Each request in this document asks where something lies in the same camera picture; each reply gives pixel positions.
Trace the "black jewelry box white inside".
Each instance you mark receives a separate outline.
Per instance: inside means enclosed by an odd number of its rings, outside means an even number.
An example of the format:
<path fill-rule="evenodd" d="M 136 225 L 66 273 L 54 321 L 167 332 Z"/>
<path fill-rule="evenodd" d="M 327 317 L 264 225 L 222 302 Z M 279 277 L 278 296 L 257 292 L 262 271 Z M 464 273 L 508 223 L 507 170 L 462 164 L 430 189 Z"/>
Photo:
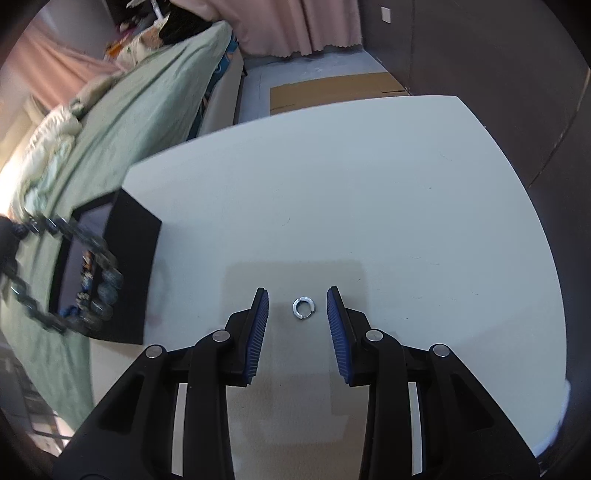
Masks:
<path fill-rule="evenodd" d="M 49 311 L 66 318 L 93 314 L 99 322 L 86 329 L 89 337 L 142 344 L 161 220 L 123 189 L 78 206 L 71 219 L 102 239 L 115 265 L 109 267 L 82 241 L 64 239 L 53 272 Z"/>

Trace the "white crumpled duvet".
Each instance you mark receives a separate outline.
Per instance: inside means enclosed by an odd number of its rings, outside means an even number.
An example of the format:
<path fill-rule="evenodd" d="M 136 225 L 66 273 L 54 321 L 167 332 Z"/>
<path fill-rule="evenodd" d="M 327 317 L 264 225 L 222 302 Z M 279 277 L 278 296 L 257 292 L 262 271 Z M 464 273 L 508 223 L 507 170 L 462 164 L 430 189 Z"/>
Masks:
<path fill-rule="evenodd" d="M 9 216 L 23 221 L 42 213 L 68 162 L 82 124 L 68 106 L 58 105 L 31 136 L 24 156 L 24 170 L 9 206 Z"/>

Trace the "white table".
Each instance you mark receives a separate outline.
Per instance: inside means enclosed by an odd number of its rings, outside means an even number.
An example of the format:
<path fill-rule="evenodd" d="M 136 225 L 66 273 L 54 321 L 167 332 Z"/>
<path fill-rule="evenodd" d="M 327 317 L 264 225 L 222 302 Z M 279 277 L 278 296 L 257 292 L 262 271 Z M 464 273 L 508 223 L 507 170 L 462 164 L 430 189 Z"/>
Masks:
<path fill-rule="evenodd" d="M 368 393 L 335 364 L 325 297 L 401 343 L 448 345 L 535 452 L 568 400 L 554 259 L 519 177 L 453 96 L 270 116 L 130 168 L 162 227 L 144 341 L 174 350 L 270 294 L 252 385 L 228 393 L 240 479 L 355 479 Z"/>

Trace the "grey plush pillow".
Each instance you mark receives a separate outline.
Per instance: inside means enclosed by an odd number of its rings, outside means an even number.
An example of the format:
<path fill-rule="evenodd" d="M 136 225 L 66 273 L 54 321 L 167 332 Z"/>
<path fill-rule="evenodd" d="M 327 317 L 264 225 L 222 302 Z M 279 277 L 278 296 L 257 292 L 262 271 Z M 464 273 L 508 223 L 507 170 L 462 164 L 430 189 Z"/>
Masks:
<path fill-rule="evenodd" d="M 82 105 L 90 107 L 102 98 L 119 81 L 121 76 L 121 73 L 99 75 L 84 85 L 74 99 Z"/>

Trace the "pink curtain left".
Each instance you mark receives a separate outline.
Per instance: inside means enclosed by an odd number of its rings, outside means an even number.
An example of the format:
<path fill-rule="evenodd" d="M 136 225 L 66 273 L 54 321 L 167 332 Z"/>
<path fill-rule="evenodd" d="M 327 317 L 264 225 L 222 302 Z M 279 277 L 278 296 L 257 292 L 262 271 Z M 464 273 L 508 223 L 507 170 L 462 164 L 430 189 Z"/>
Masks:
<path fill-rule="evenodd" d="M 88 82 L 121 70 L 61 42 L 41 20 L 32 20 L 14 45 L 9 63 L 32 95 L 49 110 L 68 103 Z"/>

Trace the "pink curtain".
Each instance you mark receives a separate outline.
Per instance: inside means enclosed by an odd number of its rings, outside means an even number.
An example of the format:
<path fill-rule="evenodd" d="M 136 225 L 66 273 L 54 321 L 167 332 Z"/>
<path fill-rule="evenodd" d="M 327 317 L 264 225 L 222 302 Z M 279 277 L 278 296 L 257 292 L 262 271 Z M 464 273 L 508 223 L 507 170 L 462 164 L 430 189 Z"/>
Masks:
<path fill-rule="evenodd" d="M 68 103 L 88 82 L 121 70 L 61 42 L 41 20 L 32 20 L 14 45 L 9 63 L 32 95 L 49 110 Z"/>
<path fill-rule="evenodd" d="M 224 20 L 250 56 L 308 56 L 363 43 L 359 3 L 351 0 L 186 0 L 176 6 Z"/>

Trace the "bed with green blanket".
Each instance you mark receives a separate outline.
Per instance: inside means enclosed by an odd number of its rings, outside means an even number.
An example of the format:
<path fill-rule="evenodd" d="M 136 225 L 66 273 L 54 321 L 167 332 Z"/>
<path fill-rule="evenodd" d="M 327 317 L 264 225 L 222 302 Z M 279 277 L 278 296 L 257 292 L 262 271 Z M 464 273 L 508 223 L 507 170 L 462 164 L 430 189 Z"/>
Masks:
<path fill-rule="evenodd" d="M 228 22 L 218 21 L 122 74 L 83 117 L 44 214 L 70 215 L 119 189 L 134 163 L 185 141 L 231 38 Z M 1 330 L 42 398 L 77 429 L 94 406 L 88 338 L 45 329 L 12 293 L 1 301 Z"/>

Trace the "patterned cream pillow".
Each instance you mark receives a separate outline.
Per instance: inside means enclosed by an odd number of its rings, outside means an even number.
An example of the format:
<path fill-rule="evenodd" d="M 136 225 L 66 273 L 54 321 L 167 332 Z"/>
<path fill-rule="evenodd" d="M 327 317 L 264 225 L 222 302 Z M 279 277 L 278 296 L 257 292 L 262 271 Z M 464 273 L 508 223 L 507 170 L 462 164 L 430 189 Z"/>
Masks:
<path fill-rule="evenodd" d="M 121 69 L 130 70 L 163 46 L 159 29 L 147 28 L 134 37 L 128 35 L 111 45 L 105 52 L 105 58 L 117 64 Z"/>

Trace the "flattened cardboard sheet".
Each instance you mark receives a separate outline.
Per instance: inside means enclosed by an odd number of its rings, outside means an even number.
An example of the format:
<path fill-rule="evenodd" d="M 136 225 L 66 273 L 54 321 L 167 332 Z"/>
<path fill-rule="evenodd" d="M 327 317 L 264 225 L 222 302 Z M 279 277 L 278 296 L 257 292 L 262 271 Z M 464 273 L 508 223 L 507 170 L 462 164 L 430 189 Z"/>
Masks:
<path fill-rule="evenodd" d="M 270 115 L 372 98 L 408 96 L 388 72 L 327 77 L 270 89 Z"/>

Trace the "black cloth pile on bed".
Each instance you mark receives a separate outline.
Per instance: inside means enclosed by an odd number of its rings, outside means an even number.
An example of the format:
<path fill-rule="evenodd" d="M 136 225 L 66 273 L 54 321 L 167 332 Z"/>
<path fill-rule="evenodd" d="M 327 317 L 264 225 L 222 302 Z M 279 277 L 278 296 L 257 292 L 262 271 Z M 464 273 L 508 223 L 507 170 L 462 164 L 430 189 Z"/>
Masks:
<path fill-rule="evenodd" d="M 211 28 L 211 25 L 211 21 L 172 5 L 158 37 L 163 45 L 173 45 L 204 32 Z"/>

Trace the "pink curtain right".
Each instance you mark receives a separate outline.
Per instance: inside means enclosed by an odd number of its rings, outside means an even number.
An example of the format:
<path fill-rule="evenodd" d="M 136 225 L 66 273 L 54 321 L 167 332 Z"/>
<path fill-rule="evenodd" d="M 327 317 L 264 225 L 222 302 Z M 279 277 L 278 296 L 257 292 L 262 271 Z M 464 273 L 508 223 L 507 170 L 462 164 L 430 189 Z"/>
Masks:
<path fill-rule="evenodd" d="M 224 20 L 250 56 L 308 56 L 363 43 L 359 3 L 351 0 L 186 0 L 176 6 Z"/>

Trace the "white wall socket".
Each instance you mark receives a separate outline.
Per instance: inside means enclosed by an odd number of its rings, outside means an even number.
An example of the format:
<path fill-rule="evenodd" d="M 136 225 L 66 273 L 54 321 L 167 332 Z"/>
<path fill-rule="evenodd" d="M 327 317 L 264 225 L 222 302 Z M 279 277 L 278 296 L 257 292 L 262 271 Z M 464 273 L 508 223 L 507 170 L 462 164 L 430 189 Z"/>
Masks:
<path fill-rule="evenodd" d="M 381 16 L 382 21 L 387 24 L 391 24 L 392 22 L 392 13 L 389 7 L 382 6 L 381 7 Z"/>

